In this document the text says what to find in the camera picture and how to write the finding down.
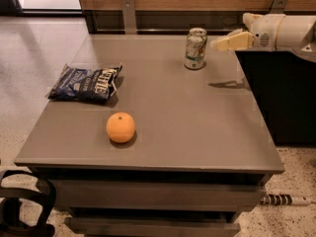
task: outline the aluminum can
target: aluminum can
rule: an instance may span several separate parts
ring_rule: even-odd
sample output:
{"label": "aluminum can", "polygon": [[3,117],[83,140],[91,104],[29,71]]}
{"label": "aluminum can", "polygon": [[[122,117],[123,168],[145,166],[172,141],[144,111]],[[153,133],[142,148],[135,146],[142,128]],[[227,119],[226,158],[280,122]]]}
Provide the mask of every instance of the aluminum can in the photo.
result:
{"label": "aluminum can", "polygon": [[207,31],[203,28],[190,29],[187,36],[185,66],[190,69],[200,69],[204,66],[204,56],[207,43]]}

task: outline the speckled floor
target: speckled floor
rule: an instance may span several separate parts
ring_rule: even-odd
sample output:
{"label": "speckled floor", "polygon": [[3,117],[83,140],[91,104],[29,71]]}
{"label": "speckled floor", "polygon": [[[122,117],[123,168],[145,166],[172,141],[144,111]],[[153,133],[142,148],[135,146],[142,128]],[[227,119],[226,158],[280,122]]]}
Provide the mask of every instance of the speckled floor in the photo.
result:
{"label": "speckled floor", "polygon": [[[84,19],[0,17],[0,171],[17,169],[14,159],[47,103],[44,95],[63,65],[74,58],[87,36]],[[288,193],[316,200],[316,147],[277,148],[285,172],[273,176],[269,193]],[[35,180],[13,180],[19,187],[33,187]],[[34,223],[33,204],[23,203],[21,218]],[[65,213],[53,211],[49,222],[54,236],[73,234],[64,224]],[[242,213],[238,237],[316,236],[316,204],[261,206]]]}

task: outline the desk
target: desk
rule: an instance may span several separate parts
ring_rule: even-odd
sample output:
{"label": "desk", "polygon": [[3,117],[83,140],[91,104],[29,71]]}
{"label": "desk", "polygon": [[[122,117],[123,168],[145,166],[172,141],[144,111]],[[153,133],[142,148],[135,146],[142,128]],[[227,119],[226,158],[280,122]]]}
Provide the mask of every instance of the desk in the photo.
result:
{"label": "desk", "polygon": [[[206,50],[193,71],[185,46],[186,37],[90,36],[79,48],[70,65],[122,62],[118,91],[104,105],[48,102],[15,160],[54,183],[75,232],[233,236],[236,217],[283,172],[235,53]],[[127,144],[107,138],[115,112],[135,119]]]}

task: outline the orange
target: orange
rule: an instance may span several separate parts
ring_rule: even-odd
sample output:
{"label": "orange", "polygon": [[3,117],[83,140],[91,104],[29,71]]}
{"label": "orange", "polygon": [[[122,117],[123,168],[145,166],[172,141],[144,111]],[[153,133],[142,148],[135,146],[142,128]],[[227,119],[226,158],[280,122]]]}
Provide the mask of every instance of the orange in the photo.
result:
{"label": "orange", "polygon": [[107,122],[108,137],[117,143],[126,143],[135,133],[135,121],[127,113],[116,113],[109,117]]}

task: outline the black snack bag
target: black snack bag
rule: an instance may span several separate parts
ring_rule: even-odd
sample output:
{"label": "black snack bag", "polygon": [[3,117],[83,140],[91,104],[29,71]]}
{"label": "black snack bag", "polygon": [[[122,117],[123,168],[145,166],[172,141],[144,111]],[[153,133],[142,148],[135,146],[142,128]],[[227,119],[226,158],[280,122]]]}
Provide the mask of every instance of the black snack bag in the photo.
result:
{"label": "black snack bag", "polygon": [[49,99],[107,101],[117,90],[116,79],[122,66],[103,69],[64,66],[60,78],[48,93]]}

